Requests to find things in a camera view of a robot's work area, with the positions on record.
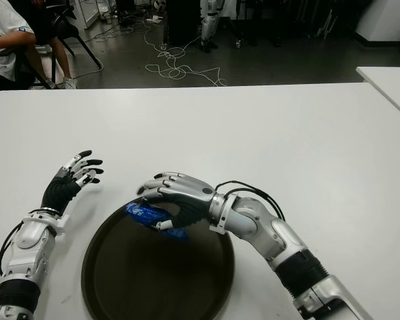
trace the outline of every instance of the shoe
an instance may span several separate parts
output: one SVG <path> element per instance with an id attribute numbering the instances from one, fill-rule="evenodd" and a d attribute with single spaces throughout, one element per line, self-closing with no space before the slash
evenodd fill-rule
<path id="1" fill-rule="evenodd" d="M 209 41 L 209 43 L 207 44 L 207 46 L 211 49 L 218 49 L 218 45 L 212 41 Z"/>
<path id="2" fill-rule="evenodd" d="M 65 90 L 77 89 L 74 79 L 64 78 L 64 88 Z"/>
<path id="3" fill-rule="evenodd" d="M 200 45 L 200 50 L 202 50 L 202 52 L 205 52 L 205 53 L 210 53 L 211 52 L 211 50 L 210 50 L 208 45 Z"/>
<path id="4" fill-rule="evenodd" d="M 54 82 L 52 82 L 52 80 L 50 80 L 50 79 L 46 80 L 46 83 L 47 83 L 47 84 L 50 86 L 50 88 L 52 88 L 52 89 L 56 89 L 56 88 L 57 88 L 56 84 L 54 84 Z M 44 90 L 44 89 L 46 89 L 46 88 L 44 88 L 44 86 L 42 86 L 42 85 L 40 84 L 40 81 L 39 81 L 38 79 L 36 79 L 36 80 L 34 81 L 34 85 L 31 86 L 29 89 L 30 89 L 30 90 Z"/>

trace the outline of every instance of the robot leg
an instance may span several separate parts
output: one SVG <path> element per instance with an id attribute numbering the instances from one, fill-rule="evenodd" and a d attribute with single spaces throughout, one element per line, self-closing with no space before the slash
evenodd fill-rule
<path id="1" fill-rule="evenodd" d="M 207 16 L 201 22 L 201 49 L 204 52 L 210 52 L 208 48 L 208 43 L 215 30 L 215 22 L 218 18 L 217 12 L 217 0 L 207 1 Z"/>
<path id="2" fill-rule="evenodd" d="M 222 9 L 224 9 L 225 0 L 217 0 L 217 18 L 213 24 L 213 30 L 211 38 L 213 38 L 218 30 L 219 18 L 221 16 Z"/>

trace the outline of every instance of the black chair leg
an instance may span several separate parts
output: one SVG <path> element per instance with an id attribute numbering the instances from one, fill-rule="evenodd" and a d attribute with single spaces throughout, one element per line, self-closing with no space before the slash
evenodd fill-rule
<path id="1" fill-rule="evenodd" d="M 70 52 L 70 54 L 74 57 L 75 54 L 74 54 L 73 50 L 71 50 L 71 48 L 68 46 L 68 44 L 66 44 L 64 40 L 61 40 L 61 42 L 64 45 L 64 47 L 67 48 L 68 52 Z"/>
<path id="2" fill-rule="evenodd" d="M 92 60 L 96 63 L 98 68 L 102 68 L 98 59 L 96 59 L 96 57 L 93 55 L 92 51 L 90 51 L 90 49 L 86 46 L 86 43 L 82 40 L 82 38 L 80 38 L 80 36 L 77 36 L 76 38 L 80 42 L 80 44 L 83 46 L 83 48 L 85 48 L 86 52 L 91 56 Z"/>
<path id="3" fill-rule="evenodd" d="M 37 80 L 39 80 L 40 84 L 42 86 L 44 86 L 44 88 L 46 88 L 46 89 L 52 89 L 50 87 L 50 85 L 48 85 L 47 82 L 40 76 L 40 74 L 33 68 L 33 66 L 30 64 L 30 62 L 26 58 L 26 56 L 21 55 L 21 58 L 22 58 L 23 64 L 28 68 L 28 70 L 30 70 L 30 72 L 32 74 L 34 74 L 34 76 L 37 78 Z"/>
<path id="4" fill-rule="evenodd" d="M 52 82 L 55 83 L 56 80 L 56 57 L 52 51 Z"/>

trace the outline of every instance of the robotic arm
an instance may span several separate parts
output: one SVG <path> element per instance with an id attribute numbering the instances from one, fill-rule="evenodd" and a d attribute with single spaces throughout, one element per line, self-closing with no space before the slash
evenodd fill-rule
<path id="1" fill-rule="evenodd" d="M 41 287 L 48 271 L 55 237 L 64 232 L 68 203 L 88 183 L 98 183 L 96 174 L 101 160 L 84 160 L 92 151 L 84 151 L 68 161 L 46 188 L 41 208 L 29 212 L 5 240 L 0 251 L 0 320 L 32 320 Z M 11 257 L 4 271 L 1 260 L 6 249 Z"/>
<path id="2" fill-rule="evenodd" d="M 205 218 L 211 222 L 212 231 L 222 234 L 231 231 L 250 242 L 292 294 L 293 304 L 302 318 L 373 320 L 286 224 L 274 200 L 263 191 L 242 184 L 249 188 L 235 189 L 223 195 L 198 179 L 166 172 L 146 182 L 138 194 L 149 203 L 172 202 L 180 207 L 179 214 L 172 220 L 155 226 L 158 230 L 185 227 Z M 282 219 L 272 215 L 262 202 L 234 195 L 236 191 L 260 195 Z"/>

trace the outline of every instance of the robot forearm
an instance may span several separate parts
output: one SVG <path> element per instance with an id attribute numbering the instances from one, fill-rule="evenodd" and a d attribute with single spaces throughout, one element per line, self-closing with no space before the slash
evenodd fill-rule
<path id="1" fill-rule="evenodd" d="M 66 217 L 52 209 L 29 213 L 15 234 L 11 257 L 0 277 L 0 320 L 33 319 L 47 276 L 55 236 L 61 234 Z"/>
<path id="2" fill-rule="evenodd" d="M 256 199 L 230 196 L 227 201 L 212 208 L 218 222 L 211 228 L 232 231 L 250 242 L 292 294 L 293 304 L 304 319 L 372 320 L 286 222 L 272 216 Z"/>

